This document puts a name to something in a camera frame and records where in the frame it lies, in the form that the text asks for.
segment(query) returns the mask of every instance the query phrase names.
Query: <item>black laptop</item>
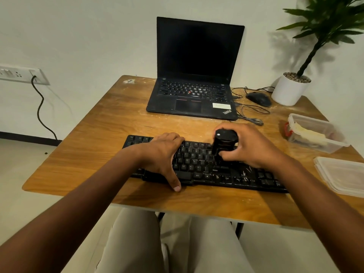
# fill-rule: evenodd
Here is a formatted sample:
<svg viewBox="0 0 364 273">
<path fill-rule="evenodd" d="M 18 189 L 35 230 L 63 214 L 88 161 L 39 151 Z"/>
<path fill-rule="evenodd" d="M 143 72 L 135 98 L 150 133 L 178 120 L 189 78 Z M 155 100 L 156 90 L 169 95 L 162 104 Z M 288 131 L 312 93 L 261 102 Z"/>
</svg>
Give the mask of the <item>black laptop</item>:
<svg viewBox="0 0 364 273">
<path fill-rule="evenodd" d="M 237 120 L 230 80 L 244 26 L 157 17 L 158 78 L 147 111 Z"/>
</svg>

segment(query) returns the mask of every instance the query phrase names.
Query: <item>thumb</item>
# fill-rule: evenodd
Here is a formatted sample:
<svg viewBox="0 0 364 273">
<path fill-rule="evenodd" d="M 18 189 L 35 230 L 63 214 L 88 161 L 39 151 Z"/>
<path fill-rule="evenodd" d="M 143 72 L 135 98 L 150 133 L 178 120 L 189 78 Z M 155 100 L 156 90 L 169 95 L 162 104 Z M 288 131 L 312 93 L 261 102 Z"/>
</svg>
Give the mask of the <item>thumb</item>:
<svg viewBox="0 0 364 273">
<path fill-rule="evenodd" d="M 163 176 L 167 179 L 168 183 L 171 185 L 174 191 L 181 190 L 181 183 L 175 174 L 172 165 L 166 172 L 163 173 Z"/>
<path fill-rule="evenodd" d="M 224 161 L 239 161 L 241 157 L 239 157 L 237 150 L 233 151 L 220 151 L 219 155 Z"/>
</svg>

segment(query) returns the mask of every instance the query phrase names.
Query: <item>laptop touchpad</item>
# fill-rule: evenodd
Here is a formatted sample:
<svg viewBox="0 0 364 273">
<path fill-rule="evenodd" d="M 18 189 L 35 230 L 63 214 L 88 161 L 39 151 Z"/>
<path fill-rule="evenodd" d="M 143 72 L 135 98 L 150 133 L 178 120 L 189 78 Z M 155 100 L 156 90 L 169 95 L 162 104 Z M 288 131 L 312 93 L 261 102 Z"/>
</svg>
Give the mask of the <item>laptop touchpad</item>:
<svg viewBox="0 0 364 273">
<path fill-rule="evenodd" d="M 195 100 L 176 100 L 176 111 L 201 113 L 201 102 Z"/>
</svg>

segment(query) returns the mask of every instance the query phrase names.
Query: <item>black cylindrical object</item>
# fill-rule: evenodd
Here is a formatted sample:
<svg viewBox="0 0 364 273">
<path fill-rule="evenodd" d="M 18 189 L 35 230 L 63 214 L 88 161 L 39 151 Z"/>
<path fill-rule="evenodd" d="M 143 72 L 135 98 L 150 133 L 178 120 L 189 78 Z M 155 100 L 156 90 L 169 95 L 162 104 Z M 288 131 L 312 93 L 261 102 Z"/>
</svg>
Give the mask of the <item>black cylindrical object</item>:
<svg viewBox="0 0 364 273">
<path fill-rule="evenodd" d="M 212 154 L 217 163 L 222 161 L 219 155 L 220 151 L 232 151 L 235 144 L 239 141 L 238 134 L 230 129 L 218 129 L 215 132 L 214 143 L 212 145 Z"/>
</svg>

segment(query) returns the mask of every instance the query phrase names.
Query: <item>hand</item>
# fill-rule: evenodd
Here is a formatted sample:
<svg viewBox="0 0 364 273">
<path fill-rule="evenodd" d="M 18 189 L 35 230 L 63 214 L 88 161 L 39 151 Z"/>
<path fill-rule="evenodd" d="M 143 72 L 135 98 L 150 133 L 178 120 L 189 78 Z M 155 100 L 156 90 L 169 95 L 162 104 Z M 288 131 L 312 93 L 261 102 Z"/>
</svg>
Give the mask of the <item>hand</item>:
<svg viewBox="0 0 364 273">
<path fill-rule="evenodd" d="M 141 167 L 162 174 L 175 191 L 181 190 L 181 183 L 172 168 L 172 160 L 183 141 L 184 137 L 177 133 L 163 133 L 149 143 L 135 145 L 141 148 Z"/>
<path fill-rule="evenodd" d="M 224 161 L 241 161 L 255 168 L 275 171 L 285 160 L 290 158 L 280 151 L 270 140 L 252 124 L 222 123 L 217 129 L 232 129 L 239 137 L 238 148 L 233 151 L 220 151 Z"/>
</svg>

